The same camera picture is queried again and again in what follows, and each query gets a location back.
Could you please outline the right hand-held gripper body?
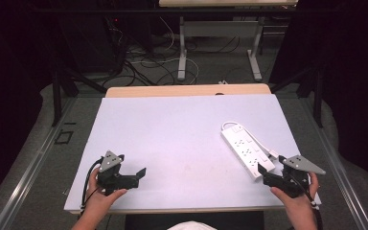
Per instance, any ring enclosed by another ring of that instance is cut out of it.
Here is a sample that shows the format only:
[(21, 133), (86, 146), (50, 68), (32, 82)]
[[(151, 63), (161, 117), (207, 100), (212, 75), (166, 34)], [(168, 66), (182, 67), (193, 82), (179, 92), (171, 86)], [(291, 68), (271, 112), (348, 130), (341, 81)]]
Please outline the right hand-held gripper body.
[(296, 198), (309, 192), (309, 173), (326, 173), (302, 155), (289, 157), (282, 165), (284, 167), (281, 175), (267, 171), (263, 175), (263, 183), (269, 187), (276, 187), (282, 190), (291, 198)]

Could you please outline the light desk top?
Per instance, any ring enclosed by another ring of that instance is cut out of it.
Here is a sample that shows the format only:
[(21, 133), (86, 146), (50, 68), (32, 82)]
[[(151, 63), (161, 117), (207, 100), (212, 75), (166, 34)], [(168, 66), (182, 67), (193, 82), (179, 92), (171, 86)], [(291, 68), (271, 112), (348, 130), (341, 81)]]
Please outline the light desk top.
[(299, 0), (159, 0), (168, 8), (292, 6)]

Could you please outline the white metal desk frame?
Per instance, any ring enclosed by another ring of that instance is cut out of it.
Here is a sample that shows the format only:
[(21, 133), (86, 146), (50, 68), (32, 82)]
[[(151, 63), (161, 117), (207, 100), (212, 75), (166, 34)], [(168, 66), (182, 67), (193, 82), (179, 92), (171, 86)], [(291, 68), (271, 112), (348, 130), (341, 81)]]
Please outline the white metal desk frame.
[(233, 36), (250, 37), (253, 39), (252, 47), (247, 51), (247, 56), (250, 62), (252, 77), (255, 81), (262, 81), (263, 77), (256, 55), (263, 34), (264, 23), (265, 19), (263, 17), (258, 17), (254, 21), (186, 21), (181, 17), (179, 21), (180, 56), (177, 79), (184, 81), (186, 77), (185, 71), (188, 59), (185, 39), (187, 37)]

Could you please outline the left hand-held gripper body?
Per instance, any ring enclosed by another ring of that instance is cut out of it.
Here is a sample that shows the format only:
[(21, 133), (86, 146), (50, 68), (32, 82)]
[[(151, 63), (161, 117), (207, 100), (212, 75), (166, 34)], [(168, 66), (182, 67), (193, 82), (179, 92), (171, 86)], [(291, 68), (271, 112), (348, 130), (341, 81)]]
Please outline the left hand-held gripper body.
[(103, 158), (98, 173), (98, 185), (105, 190), (108, 196), (116, 190), (132, 189), (139, 186), (140, 179), (135, 175), (122, 175), (120, 169), (122, 162), (119, 157), (108, 150)]

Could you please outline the white table mat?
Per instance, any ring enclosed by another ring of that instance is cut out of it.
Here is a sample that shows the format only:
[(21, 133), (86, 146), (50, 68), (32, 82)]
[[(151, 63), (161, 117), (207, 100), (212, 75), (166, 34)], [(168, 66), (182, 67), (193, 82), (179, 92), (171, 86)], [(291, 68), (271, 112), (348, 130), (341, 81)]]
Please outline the white table mat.
[(109, 150), (122, 154), (123, 174), (145, 169), (139, 186), (112, 205), (118, 214), (219, 212), (281, 207), (246, 172), (221, 137), (237, 122), (267, 148), (298, 154), (288, 122), (272, 94), (104, 98), (65, 201), (76, 214), (90, 166)]

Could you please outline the metal floor rail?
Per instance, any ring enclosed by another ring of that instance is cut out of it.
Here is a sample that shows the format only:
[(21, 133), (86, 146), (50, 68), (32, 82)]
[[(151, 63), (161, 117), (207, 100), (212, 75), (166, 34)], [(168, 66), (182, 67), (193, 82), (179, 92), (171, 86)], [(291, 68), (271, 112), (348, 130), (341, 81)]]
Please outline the metal floor rail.
[(337, 155), (335, 148), (332, 146), (324, 129), (314, 120), (310, 100), (301, 99), (300, 104), (302, 105), (305, 114), (309, 117), (313, 129), (319, 137), (320, 143), (325, 151), (325, 158), (333, 172), (333, 177), (350, 210), (358, 230), (368, 230), (368, 216), (358, 199), (357, 193), (347, 176), (347, 172)]
[(81, 159), (79, 102), (65, 102), (56, 126), (51, 126), (50, 109), (42, 110), (0, 188), (0, 230), (68, 230), (76, 221), (64, 204)]

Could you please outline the black computer tower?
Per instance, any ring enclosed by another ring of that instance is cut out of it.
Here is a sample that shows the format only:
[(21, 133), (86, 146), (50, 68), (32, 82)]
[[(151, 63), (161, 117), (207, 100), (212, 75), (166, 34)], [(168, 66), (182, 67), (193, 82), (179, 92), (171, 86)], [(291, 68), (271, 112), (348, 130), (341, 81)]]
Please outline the black computer tower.
[(123, 69), (117, 61), (104, 19), (95, 15), (65, 15), (58, 19), (77, 68), (82, 73), (115, 73)]

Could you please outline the black metal stand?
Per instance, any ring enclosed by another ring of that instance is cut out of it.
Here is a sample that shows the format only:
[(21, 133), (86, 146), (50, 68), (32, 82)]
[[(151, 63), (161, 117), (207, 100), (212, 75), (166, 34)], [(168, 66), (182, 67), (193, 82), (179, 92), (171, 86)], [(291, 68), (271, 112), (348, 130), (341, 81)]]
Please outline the black metal stand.
[(286, 78), (280, 83), (270, 86), (272, 93), (276, 93), (285, 88), (294, 81), (300, 81), (300, 85), (296, 90), (299, 98), (307, 98), (310, 93), (313, 93), (312, 118), (319, 127), (322, 127), (322, 93), (323, 93), (323, 77), (325, 67), (319, 64), (311, 64), (299, 71), (295, 75)]
[(68, 97), (76, 97), (80, 91), (77, 88), (75, 81), (80, 81), (85, 85), (97, 90), (100, 93), (105, 93), (107, 89), (93, 82), (83, 74), (66, 68), (56, 68), (52, 73), (53, 82), (53, 103), (54, 103), (54, 120), (52, 126), (55, 127), (62, 117), (61, 92), (64, 92)]

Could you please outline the person's right hand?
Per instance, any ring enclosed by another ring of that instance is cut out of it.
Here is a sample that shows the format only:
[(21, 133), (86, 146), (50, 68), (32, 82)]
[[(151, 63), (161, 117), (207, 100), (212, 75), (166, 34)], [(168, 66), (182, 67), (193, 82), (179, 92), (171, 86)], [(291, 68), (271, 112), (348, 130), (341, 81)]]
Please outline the person's right hand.
[[(309, 193), (311, 198), (315, 198), (317, 190), (319, 188), (319, 183), (317, 176), (314, 172), (309, 173), (310, 176), (310, 186)], [(306, 195), (298, 196), (296, 198), (291, 198), (285, 194), (282, 190), (271, 187), (270, 192), (272, 192), (277, 198), (279, 198), (286, 207), (287, 214), (292, 217), (301, 218), (303, 216), (312, 215), (311, 201)]]

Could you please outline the person's left hand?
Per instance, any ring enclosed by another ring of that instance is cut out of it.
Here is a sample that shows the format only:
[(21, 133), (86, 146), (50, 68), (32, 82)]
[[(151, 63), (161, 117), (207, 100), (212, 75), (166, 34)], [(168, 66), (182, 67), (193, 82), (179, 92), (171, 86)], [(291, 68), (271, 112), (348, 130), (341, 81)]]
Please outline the person's left hand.
[(107, 214), (111, 205), (121, 196), (127, 189), (116, 190), (110, 195), (104, 195), (102, 189), (97, 184), (97, 175), (99, 169), (96, 168), (89, 176), (88, 180), (88, 198), (86, 199), (85, 209), (82, 214), (84, 219), (92, 221), (100, 221)]

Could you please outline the person's white clothing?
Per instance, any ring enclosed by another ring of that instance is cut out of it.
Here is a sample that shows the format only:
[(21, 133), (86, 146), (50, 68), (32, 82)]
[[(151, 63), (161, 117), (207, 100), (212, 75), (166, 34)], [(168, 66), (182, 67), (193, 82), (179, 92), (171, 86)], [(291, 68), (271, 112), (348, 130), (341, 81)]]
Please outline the person's white clothing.
[(167, 230), (217, 230), (216, 228), (197, 221), (185, 221), (178, 223)]

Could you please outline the white power strip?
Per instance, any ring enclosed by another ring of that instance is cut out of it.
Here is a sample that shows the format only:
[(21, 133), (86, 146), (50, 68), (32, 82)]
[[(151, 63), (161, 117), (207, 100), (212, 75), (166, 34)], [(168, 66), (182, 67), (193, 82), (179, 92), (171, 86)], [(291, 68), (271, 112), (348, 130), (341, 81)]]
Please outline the white power strip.
[(258, 179), (261, 176), (258, 172), (258, 164), (264, 166), (268, 171), (275, 169), (275, 165), (269, 159), (268, 152), (259, 145), (242, 125), (236, 123), (223, 124), (221, 126), (221, 137), (253, 179)]

